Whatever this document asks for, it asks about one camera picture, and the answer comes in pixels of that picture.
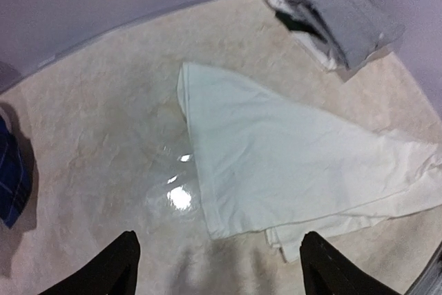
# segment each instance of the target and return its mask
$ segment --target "plaid shirt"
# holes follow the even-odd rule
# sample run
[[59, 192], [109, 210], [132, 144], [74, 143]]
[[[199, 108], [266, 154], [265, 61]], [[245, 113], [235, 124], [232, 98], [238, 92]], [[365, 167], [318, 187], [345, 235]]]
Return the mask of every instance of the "plaid shirt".
[[17, 141], [0, 117], [0, 218], [7, 227], [23, 212], [31, 190]]

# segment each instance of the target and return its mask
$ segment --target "white folded cloth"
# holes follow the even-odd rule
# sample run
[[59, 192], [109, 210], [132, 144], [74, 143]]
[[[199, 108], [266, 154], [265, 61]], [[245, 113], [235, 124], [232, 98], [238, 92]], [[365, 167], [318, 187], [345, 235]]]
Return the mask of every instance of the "white folded cloth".
[[212, 238], [266, 231], [287, 261], [336, 236], [442, 204], [442, 150], [376, 134], [233, 72], [192, 63], [177, 95]]

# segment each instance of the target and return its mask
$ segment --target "bright light spot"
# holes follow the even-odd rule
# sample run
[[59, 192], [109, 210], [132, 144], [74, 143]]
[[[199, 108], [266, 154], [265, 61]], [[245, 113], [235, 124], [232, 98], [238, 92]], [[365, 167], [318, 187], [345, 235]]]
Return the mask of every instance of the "bright light spot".
[[192, 155], [182, 155], [180, 157], [181, 162], [188, 162], [192, 158]]
[[191, 206], [192, 197], [182, 187], [169, 191], [167, 193], [167, 198], [179, 210], [185, 210]]
[[167, 180], [167, 184], [175, 182], [178, 179], [178, 175], [175, 175], [173, 178]]

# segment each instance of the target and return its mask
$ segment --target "dark blue fabric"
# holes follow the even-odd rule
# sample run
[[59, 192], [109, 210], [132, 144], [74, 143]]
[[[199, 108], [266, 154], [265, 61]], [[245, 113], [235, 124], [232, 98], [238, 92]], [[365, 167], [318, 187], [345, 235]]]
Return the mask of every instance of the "dark blue fabric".
[[31, 190], [17, 140], [0, 117], [0, 218], [7, 227], [11, 228], [23, 212]]

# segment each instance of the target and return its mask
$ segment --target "gray cloth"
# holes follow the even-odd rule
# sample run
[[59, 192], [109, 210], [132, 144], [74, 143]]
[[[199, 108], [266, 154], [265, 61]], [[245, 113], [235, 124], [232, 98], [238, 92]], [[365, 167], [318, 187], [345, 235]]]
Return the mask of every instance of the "gray cloth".
[[405, 30], [373, 0], [285, 1], [293, 9], [293, 17], [314, 27], [348, 69], [357, 68]]

